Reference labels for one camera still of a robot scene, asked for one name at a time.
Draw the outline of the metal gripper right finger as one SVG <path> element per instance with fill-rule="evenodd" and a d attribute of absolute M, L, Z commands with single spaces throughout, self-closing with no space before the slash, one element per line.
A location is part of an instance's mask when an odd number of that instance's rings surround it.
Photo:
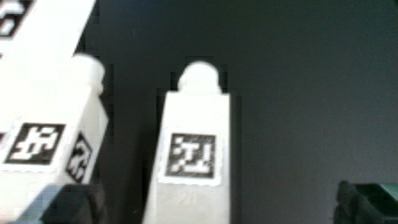
<path fill-rule="evenodd" d="M 398 224 L 398 183 L 339 182 L 335 224 Z"/>

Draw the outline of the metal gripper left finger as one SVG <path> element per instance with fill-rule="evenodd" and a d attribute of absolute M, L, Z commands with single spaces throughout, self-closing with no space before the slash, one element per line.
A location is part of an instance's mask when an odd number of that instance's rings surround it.
<path fill-rule="evenodd" d="M 15 224 L 106 224 L 102 185 L 45 186 L 15 218 Z"/>

